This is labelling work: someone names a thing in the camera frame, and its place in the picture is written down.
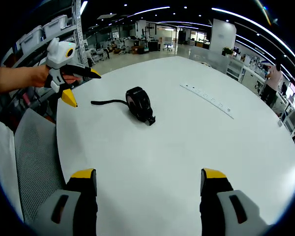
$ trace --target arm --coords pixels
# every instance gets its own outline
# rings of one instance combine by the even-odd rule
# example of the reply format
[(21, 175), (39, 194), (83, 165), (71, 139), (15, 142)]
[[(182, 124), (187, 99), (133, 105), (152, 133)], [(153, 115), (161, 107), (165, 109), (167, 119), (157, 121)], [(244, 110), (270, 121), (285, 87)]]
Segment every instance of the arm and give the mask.
[(272, 76), (272, 71), (270, 71), (270, 73), (267, 74), (265, 77), (266, 77), (266, 78), (270, 78), (271, 76)]
[[(35, 67), (5, 68), (0, 67), (0, 94), (26, 87), (44, 87), (49, 73), (46, 65)], [(80, 78), (65, 75), (67, 83)]]

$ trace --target black tape measure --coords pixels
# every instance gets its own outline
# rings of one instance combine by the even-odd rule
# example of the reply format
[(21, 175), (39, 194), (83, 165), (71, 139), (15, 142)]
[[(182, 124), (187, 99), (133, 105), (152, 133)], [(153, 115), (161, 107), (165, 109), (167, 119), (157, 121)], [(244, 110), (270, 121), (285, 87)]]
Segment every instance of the black tape measure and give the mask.
[(91, 104), (104, 105), (112, 102), (120, 102), (127, 105), (130, 112), (139, 121), (148, 121), (149, 125), (155, 123), (155, 117), (153, 117), (153, 110), (151, 108), (148, 94), (141, 87), (135, 87), (128, 90), (126, 93), (126, 102), (114, 99), (109, 101), (91, 101)]

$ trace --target potted plant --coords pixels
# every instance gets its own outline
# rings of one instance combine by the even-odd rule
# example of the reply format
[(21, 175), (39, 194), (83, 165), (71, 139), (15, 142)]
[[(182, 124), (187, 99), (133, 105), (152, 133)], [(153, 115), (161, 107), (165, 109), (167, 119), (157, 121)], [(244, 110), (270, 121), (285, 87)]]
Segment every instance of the potted plant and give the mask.
[(233, 50), (232, 49), (229, 49), (229, 48), (223, 48), (223, 51), (222, 51), (222, 55), (223, 56), (226, 56), (226, 55), (231, 55), (233, 54)]

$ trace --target window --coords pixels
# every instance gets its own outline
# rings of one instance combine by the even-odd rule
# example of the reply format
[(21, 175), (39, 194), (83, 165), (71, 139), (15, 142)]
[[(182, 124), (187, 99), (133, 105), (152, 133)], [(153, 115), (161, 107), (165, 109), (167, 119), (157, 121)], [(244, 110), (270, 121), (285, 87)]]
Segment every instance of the window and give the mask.
[(119, 38), (119, 32), (113, 32), (113, 38)]
[(197, 32), (192, 30), (190, 34), (190, 40), (194, 38), (195, 41), (202, 42), (202, 43), (204, 42), (206, 37), (207, 37), (207, 33), (205, 32)]

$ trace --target white round table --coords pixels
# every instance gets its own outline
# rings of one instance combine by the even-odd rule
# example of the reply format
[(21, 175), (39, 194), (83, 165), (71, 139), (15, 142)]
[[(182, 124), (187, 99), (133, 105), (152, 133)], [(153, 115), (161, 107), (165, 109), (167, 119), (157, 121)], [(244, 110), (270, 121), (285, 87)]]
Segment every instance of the white round table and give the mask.
[[(234, 119), (179, 86), (189, 83), (232, 109)], [(156, 123), (138, 121), (124, 104), (140, 86)], [(58, 102), (57, 140), (66, 181), (97, 173), (97, 234), (199, 235), (200, 174), (220, 170), (260, 208), (268, 224), (295, 192), (295, 145), (278, 117), (230, 77), (195, 61), (170, 57), (104, 74), (73, 90), (73, 108)]]

